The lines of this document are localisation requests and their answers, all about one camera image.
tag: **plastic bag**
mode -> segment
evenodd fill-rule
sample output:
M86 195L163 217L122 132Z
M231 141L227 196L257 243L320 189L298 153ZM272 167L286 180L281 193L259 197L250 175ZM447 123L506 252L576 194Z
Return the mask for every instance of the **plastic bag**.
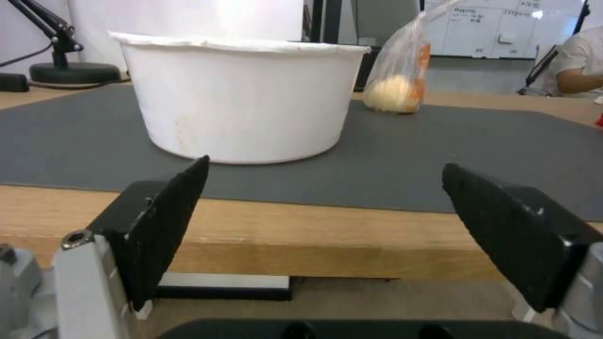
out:
M414 113L423 103L425 75L431 45L425 31L428 22L450 10L459 0L444 0L423 11L392 35L375 63L364 89L367 107L394 113Z

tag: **lamp base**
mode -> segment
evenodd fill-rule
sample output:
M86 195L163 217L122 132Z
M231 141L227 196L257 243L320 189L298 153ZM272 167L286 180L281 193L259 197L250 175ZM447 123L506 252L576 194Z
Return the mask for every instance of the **lamp base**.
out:
M50 84L97 84L119 81L119 69L104 63L70 62L67 67L55 67L52 63L31 65L32 81Z

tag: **person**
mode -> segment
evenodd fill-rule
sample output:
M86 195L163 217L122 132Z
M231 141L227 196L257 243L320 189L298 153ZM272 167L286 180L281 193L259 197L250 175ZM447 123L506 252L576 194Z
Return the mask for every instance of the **person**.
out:
M544 90L564 97L603 95L603 26L575 34L558 52L549 65Z

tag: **wooden table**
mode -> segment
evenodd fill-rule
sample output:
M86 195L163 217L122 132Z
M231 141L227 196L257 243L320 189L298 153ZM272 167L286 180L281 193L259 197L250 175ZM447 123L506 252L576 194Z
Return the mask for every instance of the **wooden table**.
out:
M0 109L69 95L0 92ZM427 104L529 110L592 126L588 100L431 92ZM116 193L0 186L0 242L49 266ZM593 223L603 231L603 223ZM171 270L294 276L499 277L456 215L201 199Z

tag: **white backdrop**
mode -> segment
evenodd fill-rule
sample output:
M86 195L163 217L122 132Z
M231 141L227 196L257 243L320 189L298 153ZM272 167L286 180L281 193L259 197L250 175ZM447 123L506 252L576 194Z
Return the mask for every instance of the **white backdrop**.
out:
M69 0L82 61L125 70L119 45L107 31L297 40L303 0Z

